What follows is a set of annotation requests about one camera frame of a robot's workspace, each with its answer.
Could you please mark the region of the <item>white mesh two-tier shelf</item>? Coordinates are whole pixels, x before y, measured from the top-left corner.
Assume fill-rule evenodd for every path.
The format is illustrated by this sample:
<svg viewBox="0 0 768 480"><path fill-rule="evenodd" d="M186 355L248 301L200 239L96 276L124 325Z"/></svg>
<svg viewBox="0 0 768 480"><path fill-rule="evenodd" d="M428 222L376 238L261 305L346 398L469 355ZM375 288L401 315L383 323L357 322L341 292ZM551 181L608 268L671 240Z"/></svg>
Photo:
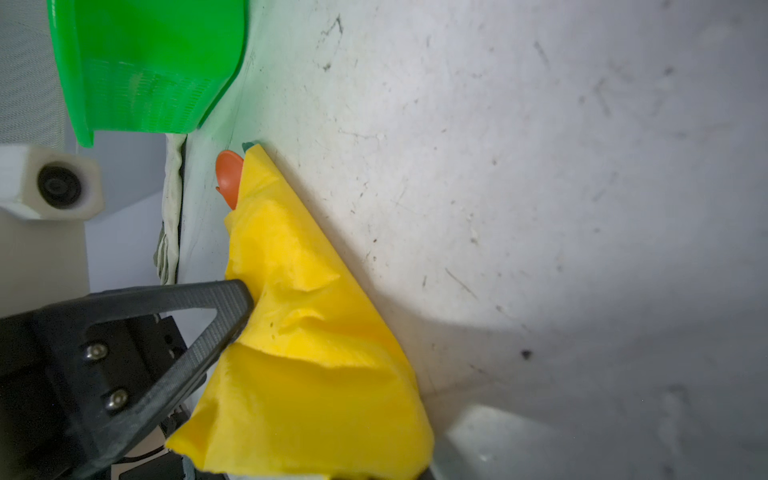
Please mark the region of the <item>white mesh two-tier shelf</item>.
<svg viewBox="0 0 768 480"><path fill-rule="evenodd" d="M66 108L47 4L1 3L1 141L65 147Z"/></svg>

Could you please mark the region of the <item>orange plastic spoon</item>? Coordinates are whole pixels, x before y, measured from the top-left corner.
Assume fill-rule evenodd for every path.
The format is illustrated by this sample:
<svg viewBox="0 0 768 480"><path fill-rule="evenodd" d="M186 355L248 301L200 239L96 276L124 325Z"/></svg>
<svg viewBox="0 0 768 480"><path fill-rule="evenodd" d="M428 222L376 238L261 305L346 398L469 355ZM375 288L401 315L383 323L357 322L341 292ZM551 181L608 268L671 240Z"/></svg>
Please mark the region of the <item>orange plastic spoon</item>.
<svg viewBox="0 0 768 480"><path fill-rule="evenodd" d="M244 159L231 150L222 151L216 158L216 190L232 210L237 207L243 166Z"/></svg>

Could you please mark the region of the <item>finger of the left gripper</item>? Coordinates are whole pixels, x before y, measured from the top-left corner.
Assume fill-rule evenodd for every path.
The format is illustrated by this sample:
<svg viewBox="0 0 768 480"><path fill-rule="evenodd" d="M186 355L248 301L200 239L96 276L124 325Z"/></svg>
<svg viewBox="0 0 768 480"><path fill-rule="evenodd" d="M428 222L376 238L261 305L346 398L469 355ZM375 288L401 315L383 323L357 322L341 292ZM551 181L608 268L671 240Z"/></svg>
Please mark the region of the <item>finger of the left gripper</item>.
<svg viewBox="0 0 768 480"><path fill-rule="evenodd" d="M254 308L239 280L90 294L1 321L1 475L105 479Z"/></svg>

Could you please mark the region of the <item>yellow paper napkin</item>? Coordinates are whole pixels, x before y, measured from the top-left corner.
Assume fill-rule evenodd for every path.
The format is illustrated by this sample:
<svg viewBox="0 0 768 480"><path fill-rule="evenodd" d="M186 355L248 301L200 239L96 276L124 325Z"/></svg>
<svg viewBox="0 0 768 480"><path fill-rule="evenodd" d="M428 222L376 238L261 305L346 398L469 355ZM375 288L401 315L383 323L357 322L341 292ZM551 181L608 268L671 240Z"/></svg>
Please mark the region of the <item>yellow paper napkin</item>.
<svg viewBox="0 0 768 480"><path fill-rule="evenodd" d="M434 434L397 339L260 146L245 155L226 276L254 310L167 442L202 471L415 479Z"/></svg>

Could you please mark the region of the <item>green plastic basket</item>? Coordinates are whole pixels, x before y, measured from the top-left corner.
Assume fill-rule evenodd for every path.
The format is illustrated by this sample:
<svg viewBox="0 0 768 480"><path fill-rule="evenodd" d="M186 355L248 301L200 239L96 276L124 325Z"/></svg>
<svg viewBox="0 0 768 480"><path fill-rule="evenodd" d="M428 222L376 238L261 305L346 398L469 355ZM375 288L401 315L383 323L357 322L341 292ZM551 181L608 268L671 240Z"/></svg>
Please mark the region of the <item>green plastic basket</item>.
<svg viewBox="0 0 768 480"><path fill-rule="evenodd" d="M235 77L243 0L50 1L55 63L74 135L188 134Z"/></svg>

